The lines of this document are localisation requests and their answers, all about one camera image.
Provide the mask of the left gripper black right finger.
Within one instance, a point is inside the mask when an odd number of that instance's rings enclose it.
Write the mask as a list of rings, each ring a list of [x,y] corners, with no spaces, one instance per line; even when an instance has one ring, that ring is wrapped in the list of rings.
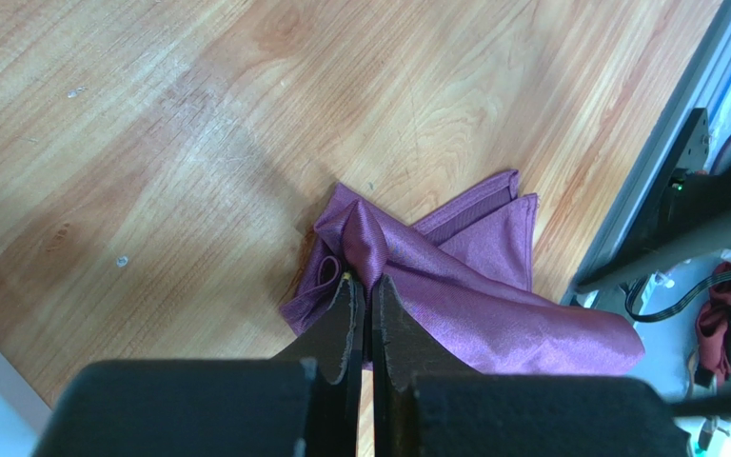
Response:
[[[484,375],[372,291],[379,456],[686,456],[689,436],[647,384],[624,377]]]

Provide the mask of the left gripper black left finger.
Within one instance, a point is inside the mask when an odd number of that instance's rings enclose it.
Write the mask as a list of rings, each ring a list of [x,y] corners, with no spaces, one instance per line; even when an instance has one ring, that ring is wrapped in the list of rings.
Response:
[[[364,355],[362,285],[269,359],[111,360],[69,384],[38,456],[353,456]]]

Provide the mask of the purple cloth napkin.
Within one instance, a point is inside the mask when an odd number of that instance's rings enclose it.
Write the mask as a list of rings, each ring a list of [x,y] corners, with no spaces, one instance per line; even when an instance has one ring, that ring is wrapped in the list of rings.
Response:
[[[644,354],[625,318],[534,293],[537,210],[535,194],[520,194],[516,170],[483,180],[412,225],[337,184],[282,316],[303,333],[326,312],[343,273],[357,274],[369,294],[388,276],[407,312],[480,372],[625,374]]]

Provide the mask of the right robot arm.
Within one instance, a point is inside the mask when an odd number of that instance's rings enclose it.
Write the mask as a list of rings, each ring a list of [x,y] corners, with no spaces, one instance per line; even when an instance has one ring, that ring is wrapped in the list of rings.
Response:
[[[707,132],[706,109],[693,109],[622,246],[606,264],[578,274],[576,291],[609,288],[720,248],[731,249],[731,165],[715,173],[704,171]]]

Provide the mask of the aluminium frame rail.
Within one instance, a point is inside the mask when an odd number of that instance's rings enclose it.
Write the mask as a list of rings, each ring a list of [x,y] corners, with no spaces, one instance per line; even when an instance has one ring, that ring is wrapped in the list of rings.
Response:
[[[660,210],[673,177],[703,167],[710,122],[731,83],[731,1],[710,21],[580,269],[561,300],[613,288],[710,249]]]

